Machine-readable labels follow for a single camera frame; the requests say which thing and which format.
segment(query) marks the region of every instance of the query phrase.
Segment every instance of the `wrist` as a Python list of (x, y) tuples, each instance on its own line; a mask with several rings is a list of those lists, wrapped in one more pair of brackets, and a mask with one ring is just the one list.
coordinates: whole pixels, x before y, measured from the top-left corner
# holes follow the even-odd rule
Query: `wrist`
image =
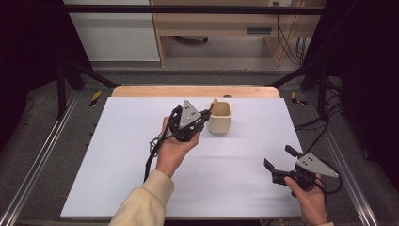
[(156, 165), (155, 167), (156, 170), (163, 172), (166, 176), (168, 176), (169, 178), (171, 178), (174, 174), (174, 169), (171, 169), (169, 167), (164, 167), (164, 166), (158, 166)]

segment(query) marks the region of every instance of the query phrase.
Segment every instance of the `white cabinet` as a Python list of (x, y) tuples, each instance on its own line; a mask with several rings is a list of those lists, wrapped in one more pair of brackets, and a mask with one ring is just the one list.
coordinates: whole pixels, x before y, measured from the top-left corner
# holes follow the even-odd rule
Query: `white cabinet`
[[(65, 4), (149, 5), (148, 0), (64, 0)], [(71, 13), (90, 61), (159, 61), (151, 14)]]

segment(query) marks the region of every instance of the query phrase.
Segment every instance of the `person's right hand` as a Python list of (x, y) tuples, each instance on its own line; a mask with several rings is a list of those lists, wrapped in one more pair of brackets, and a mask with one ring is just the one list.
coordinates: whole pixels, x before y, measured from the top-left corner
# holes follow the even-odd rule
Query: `person's right hand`
[(302, 219), (307, 226), (328, 223), (325, 194), (319, 187), (304, 191), (294, 179), (285, 177), (284, 181), (298, 198)]

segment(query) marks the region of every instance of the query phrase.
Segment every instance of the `wooden table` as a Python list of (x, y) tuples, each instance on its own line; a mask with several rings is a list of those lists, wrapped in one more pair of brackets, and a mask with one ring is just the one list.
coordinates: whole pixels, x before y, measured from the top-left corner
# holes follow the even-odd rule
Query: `wooden table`
[(120, 86), (113, 97), (260, 97), (279, 98), (274, 87), (258, 86)]

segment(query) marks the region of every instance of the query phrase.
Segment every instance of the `person's left hand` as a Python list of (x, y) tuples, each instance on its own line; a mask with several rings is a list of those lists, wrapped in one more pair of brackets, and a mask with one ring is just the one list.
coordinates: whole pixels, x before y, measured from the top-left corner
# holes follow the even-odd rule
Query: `person's left hand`
[[(169, 117), (164, 117), (161, 134), (167, 126), (168, 119)], [(175, 137), (166, 139), (158, 150), (155, 169), (162, 171), (168, 177), (172, 177), (175, 170), (182, 164), (185, 155), (197, 146), (199, 138), (200, 132), (196, 133), (188, 142), (180, 142)]]

